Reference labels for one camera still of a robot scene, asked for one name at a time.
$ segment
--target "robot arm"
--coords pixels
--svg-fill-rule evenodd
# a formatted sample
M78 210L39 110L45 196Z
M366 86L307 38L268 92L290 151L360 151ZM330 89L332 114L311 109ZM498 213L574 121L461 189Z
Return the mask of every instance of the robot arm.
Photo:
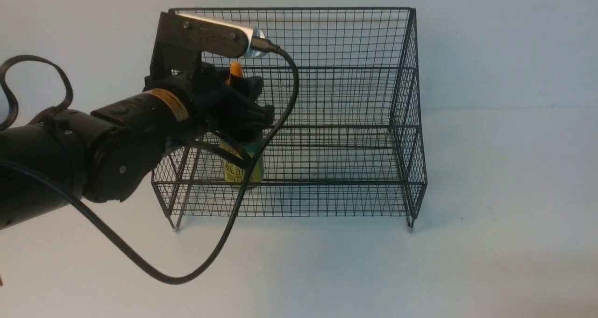
M229 58L274 52L293 73L293 93L273 125L273 106L255 103L261 78L237 78L228 69L201 61L202 52ZM6 85L6 71L21 61L53 65L66 87L66 98L45 109L29 124L9 128L18 113L17 99ZM299 72L292 58L251 27L163 12L158 24L150 74L141 94L94 110L68 109L72 88L64 72L35 56L19 56L0 66L0 85L9 102L9 116L0 124L0 229L71 203L124 254L150 276L169 284L196 278L218 256L235 222L251 172L267 144L291 114L299 93ZM241 158L196 141L209 131L235 147L235 138L272 127L251 158ZM182 146L215 152L246 170L230 220L209 258L193 273L171 277L154 269L80 200L124 201L162 158Z

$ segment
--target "wire basket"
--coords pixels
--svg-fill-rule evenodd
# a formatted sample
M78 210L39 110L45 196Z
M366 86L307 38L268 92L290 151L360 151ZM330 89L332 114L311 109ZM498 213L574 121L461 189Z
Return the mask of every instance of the wire basket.
M263 153L263 181L247 191L239 216L406 216L413 227L427 186L415 9L171 12L258 27L299 67L295 109ZM278 120L292 90L289 67L274 54L240 61L245 76L263 77L258 103L277 107ZM211 134L203 141L218 144ZM228 216L237 195L224 182L222 159L196 148L164 158L152 186L175 230L184 215Z

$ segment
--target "yellow bottle label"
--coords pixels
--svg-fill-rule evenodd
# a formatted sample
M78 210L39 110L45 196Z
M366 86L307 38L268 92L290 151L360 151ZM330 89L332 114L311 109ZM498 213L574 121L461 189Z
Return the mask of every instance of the yellow bottle label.
M241 158L237 152L231 148L228 144L224 143L223 141L220 142L220 147L224 148L226 151L230 152L231 154L236 155L237 157ZM253 158L254 152L248 152L249 156ZM222 161L224 164L224 181L231 184L241 184L243 182L243 178L245 177L245 170L241 169L237 165L233 163L229 163L226 160ZM256 184L262 181L263 177L263 160L260 157L256 167L254 167L254 171L251 173L251 180L250 183Z

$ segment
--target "white table surface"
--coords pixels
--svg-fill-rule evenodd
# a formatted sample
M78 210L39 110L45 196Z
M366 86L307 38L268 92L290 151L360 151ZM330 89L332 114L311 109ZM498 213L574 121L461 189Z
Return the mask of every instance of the white table surface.
M429 186L404 218L241 218L182 286L137 269L72 207L0 232L2 317L598 316L598 109L425 112ZM173 233L149 180L93 209L186 274L225 218Z

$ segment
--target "white wall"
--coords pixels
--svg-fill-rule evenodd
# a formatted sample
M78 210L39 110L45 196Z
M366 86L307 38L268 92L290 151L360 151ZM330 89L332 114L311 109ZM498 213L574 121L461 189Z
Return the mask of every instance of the white wall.
M92 110L141 88L160 10L343 5L418 9L425 109L598 106L596 0L2 0L0 59L51 59L71 78L73 106ZM62 95L43 65L8 80L19 123Z

